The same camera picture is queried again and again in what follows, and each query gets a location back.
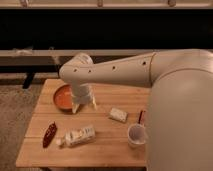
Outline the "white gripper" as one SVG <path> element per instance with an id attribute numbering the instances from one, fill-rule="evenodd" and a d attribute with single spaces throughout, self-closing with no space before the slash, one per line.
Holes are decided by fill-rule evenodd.
<path id="1" fill-rule="evenodd" d="M 72 64 L 92 64 L 93 61 L 91 57 L 86 53 L 78 53 L 73 57 L 71 60 Z M 72 84 L 71 85 L 71 91 L 72 91 L 72 113 L 77 113 L 77 110 L 80 106 L 80 104 L 89 104 L 91 101 L 91 105 L 94 109 L 97 109 L 97 104 L 95 97 L 93 97 L 92 89 L 89 84 Z"/>

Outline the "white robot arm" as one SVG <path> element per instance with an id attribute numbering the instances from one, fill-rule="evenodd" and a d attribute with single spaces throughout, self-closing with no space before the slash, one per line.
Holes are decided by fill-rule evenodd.
<path id="1" fill-rule="evenodd" d="M 74 100 L 90 101 L 89 85 L 148 87 L 148 171 L 213 171 L 213 53 L 157 51 L 95 64 L 78 54 L 59 71 Z"/>

